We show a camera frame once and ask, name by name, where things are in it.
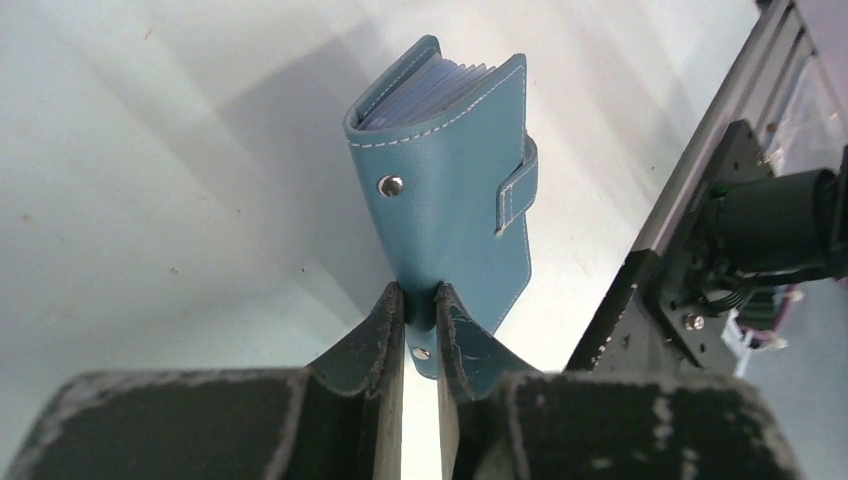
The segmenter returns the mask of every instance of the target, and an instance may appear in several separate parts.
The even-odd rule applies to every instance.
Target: gray floor
[[[802,286],[781,330],[789,346],[755,354],[746,378],[774,410],[807,478],[848,478],[848,288]]]

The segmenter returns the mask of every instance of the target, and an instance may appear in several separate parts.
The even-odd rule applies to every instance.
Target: table surface
[[[342,116],[422,34],[528,58],[533,279],[497,338],[560,370],[757,19],[754,2],[0,6],[0,464],[67,377],[302,365],[392,279]],[[407,361],[403,477],[438,478]]]

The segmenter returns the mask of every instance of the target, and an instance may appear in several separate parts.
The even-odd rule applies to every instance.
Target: blue card holder
[[[435,294],[453,284],[494,333],[530,281],[525,213],[538,155],[525,132],[526,60],[456,65],[421,38],[356,101],[344,130],[383,250],[404,290],[407,344],[436,378]]]

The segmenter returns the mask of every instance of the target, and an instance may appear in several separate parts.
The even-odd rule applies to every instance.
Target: wallet strap
[[[536,200],[539,183],[539,155],[536,142],[525,136],[524,159],[498,188],[498,230],[500,235]]]

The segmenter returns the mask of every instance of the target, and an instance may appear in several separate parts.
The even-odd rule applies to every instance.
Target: card holder
[[[453,284],[475,321],[494,333],[530,281],[525,213],[538,182],[536,144],[525,132],[524,55],[483,66],[482,74],[473,66],[433,74],[458,83],[423,82],[422,69],[445,68],[442,60],[438,40],[423,37],[344,119],[365,200],[405,293],[407,344],[429,378],[438,374],[440,283]],[[383,127],[372,114],[382,115]]]

